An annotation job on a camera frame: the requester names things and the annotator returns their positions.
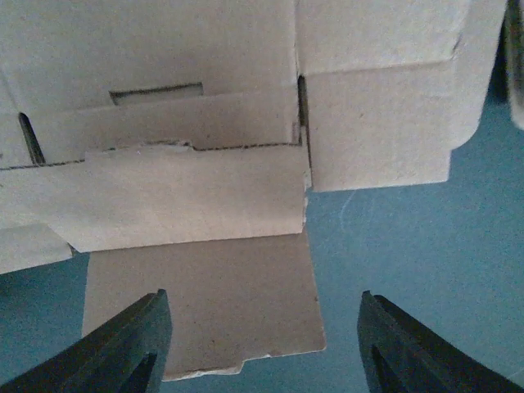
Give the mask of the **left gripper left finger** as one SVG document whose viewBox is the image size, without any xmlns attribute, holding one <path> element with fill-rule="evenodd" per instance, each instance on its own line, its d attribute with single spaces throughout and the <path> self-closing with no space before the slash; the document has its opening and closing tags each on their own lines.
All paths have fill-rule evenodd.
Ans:
<svg viewBox="0 0 524 393">
<path fill-rule="evenodd" d="M 2 392 L 158 392 L 171 341 L 168 296 L 148 293 Z"/>
</svg>

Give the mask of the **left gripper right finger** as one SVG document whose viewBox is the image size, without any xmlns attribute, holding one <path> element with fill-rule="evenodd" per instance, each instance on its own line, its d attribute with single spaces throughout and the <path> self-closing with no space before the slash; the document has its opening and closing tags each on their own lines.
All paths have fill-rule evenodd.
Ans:
<svg viewBox="0 0 524 393">
<path fill-rule="evenodd" d="M 362 294 L 359 352 L 371 392 L 522 392 L 386 297 Z"/>
</svg>

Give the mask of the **cardboard box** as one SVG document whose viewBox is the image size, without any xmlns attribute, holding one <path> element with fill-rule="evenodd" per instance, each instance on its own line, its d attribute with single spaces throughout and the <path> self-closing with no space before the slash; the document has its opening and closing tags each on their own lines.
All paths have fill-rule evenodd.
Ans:
<svg viewBox="0 0 524 393">
<path fill-rule="evenodd" d="M 306 191 L 443 183 L 504 1 L 4 1 L 1 270 L 168 292 L 166 381 L 325 346 Z"/>
</svg>

